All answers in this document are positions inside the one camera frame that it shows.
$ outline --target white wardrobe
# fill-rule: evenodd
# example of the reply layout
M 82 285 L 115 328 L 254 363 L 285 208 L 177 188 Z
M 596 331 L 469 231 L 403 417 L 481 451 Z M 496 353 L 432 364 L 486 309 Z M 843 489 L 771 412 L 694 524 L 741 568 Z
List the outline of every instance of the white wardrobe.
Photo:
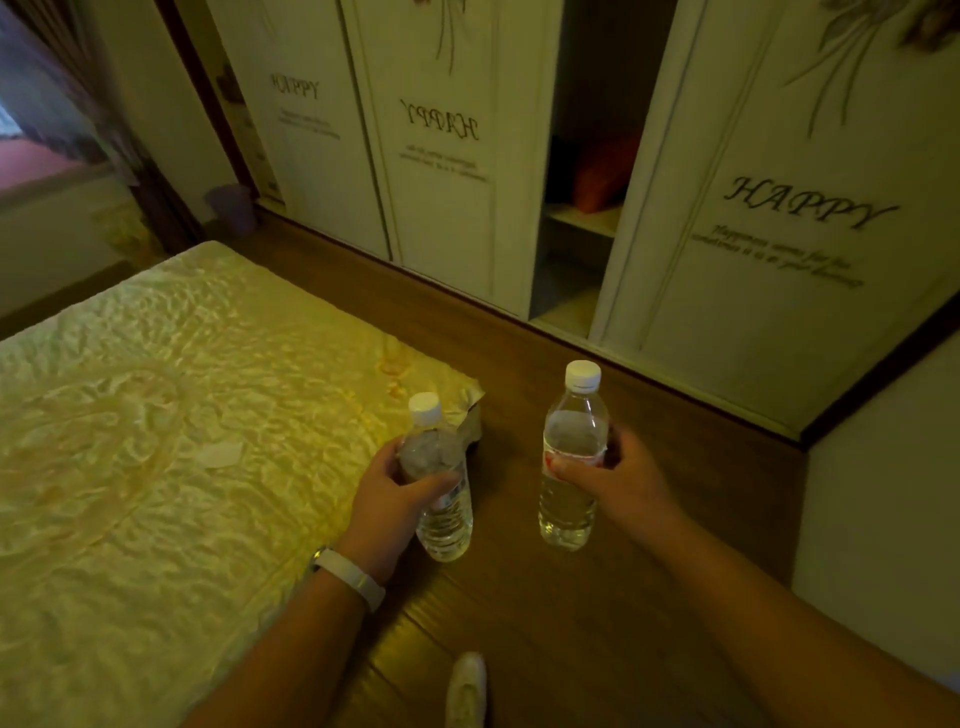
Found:
M 227 5 L 292 218 L 776 432 L 960 289 L 919 0 Z M 620 133 L 622 204 L 544 204 L 551 139 Z

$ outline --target hand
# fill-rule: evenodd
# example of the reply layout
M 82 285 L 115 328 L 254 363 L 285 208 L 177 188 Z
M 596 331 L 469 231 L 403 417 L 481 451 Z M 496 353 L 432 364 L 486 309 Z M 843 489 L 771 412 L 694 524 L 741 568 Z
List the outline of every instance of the hand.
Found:
M 460 482 L 456 473 L 429 475 L 416 483 L 397 485 L 396 450 L 402 438 L 380 448 L 360 478 L 350 523 L 336 550 L 381 586 L 394 573 L 396 560 L 417 529 L 420 514 Z
M 595 497 L 603 512 L 628 536 L 650 546 L 654 531 L 681 513 L 650 450 L 629 429 L 613 426 L 611 452 L 620 462 L 612 470 L 571 458 L 554 458 L 550 470 Z

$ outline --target person's left hand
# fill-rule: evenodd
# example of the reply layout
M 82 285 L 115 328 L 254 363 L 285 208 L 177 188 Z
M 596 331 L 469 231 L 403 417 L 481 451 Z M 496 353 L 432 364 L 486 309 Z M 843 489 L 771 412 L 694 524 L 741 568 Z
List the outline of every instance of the person's left hand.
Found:
M 380 448 L 360 478 L 350 523 L 335 546 L 380 585 L 394 573 L 396 560 L 417 529 L 420 514 L 460 481 L 456 473 L 429 475 L 416 483 L 397 485 L 396 451 L 403 438 Z

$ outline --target clear plastic bottle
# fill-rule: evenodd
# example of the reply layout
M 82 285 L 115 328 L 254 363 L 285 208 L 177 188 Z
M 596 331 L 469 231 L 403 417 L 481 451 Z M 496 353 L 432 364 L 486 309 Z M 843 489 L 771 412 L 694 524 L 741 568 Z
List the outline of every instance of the clear plastic bottle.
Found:
M 549 464 L 556 455 L 602 466 L 610 415 L 600 399 L 600 367 L 592 361 L 566 365 L 566 392 L 546 415 L 540 477 L 540 534 L 552 546 L 575 551 L 593 528 L 596 501 L 575 485 L 558 480 Z
M 473 506 L 463 443 L 444 419 L 440 398 L 433 392 L 414 395 L 409 406 L 414 426 L 397 454 L 404 482 L 412 483 L 447 471 L 461 476 L 452 491 L 424 511 L 417 526 L 417 538 L 430 556 L 437 561 L 453 561 L 467 550 L 473 533 Z

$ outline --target white wristband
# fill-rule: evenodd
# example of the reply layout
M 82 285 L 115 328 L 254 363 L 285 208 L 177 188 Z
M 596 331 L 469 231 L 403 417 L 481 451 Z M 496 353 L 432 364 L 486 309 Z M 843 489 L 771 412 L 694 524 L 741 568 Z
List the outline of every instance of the white wristband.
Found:
M 354 589 L 367 600 L 371 612 L 376 611 L 387 593 L 387 590 L 377 584 L 369 574 L 329 546 L 321 546 L 317 549 L 313 555 L 313 569 L 328 571 Z

